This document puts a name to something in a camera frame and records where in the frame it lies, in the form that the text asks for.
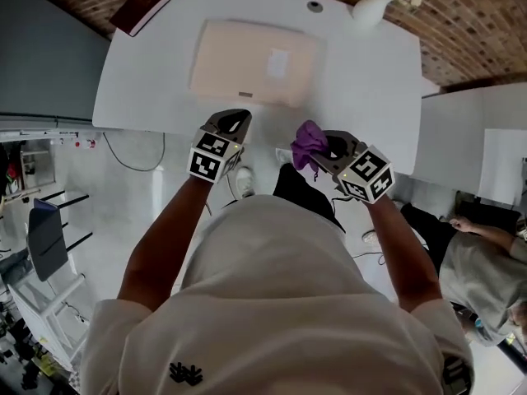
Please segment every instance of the white desk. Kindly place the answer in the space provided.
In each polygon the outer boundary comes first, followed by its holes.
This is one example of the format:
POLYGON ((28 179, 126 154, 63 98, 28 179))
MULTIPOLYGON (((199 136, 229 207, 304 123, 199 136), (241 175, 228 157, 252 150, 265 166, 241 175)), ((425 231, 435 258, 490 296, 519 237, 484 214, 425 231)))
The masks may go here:
POLYGON ((360 32, 349 7, 334 0, 171 0, 133 38, 117 30, 97 92, 93 124, 194 135, 222 109, 253 113, 247 142, 288 147, 306 119, 348 130, 411 174, 421 118, 419 39, 383 21, 360 32), (321 13, 307 3, 323 5, 321 13), (207 19, 299 30, 325 42, 303 109, 198 98, 189 92, 194 55, 207 19))

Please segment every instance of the beige laptop case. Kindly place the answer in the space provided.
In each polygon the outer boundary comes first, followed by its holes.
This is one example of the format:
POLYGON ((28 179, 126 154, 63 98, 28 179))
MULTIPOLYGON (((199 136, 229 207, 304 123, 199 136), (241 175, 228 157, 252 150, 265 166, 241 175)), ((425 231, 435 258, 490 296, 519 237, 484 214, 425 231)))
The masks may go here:
POLYGON ((310 91, 318 40, 271 26, 208 21, 190 90, 198 95, 299 107, 310 91))

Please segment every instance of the purple cloth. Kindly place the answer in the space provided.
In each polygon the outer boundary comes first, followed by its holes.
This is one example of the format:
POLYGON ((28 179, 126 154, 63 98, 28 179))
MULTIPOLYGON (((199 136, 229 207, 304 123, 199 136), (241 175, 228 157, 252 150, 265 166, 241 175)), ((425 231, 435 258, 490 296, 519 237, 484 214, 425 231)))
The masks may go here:
POLYGON ((310 154, 328 150, 328 139, 313 120, 307 120, 296 131, 296 139, 291 144, 291 149, 293 165, 297 170, 303 170, 309 164, 311 169, 318 173, 319 166, 311 159, 310 154))

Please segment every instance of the red notebook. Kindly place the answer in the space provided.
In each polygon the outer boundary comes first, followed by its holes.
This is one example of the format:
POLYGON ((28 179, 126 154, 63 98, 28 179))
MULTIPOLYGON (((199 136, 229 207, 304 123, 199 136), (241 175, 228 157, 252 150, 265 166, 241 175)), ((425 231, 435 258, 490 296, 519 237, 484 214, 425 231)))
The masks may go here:
POLYGON ((110 23, 135 36, 170 0, 127 0, 112 16, 110 23))

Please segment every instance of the white sticker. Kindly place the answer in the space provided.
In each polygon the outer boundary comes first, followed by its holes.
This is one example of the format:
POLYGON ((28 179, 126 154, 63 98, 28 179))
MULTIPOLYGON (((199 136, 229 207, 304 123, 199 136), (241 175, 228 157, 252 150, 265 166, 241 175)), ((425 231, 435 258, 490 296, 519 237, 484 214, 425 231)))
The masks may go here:
POLYGON ((286 76, 287 63, 289 62, 289 51, 283 49, 271 49, 271 55, 267 61, 267 74, 270 77, 282 79, 286 76))

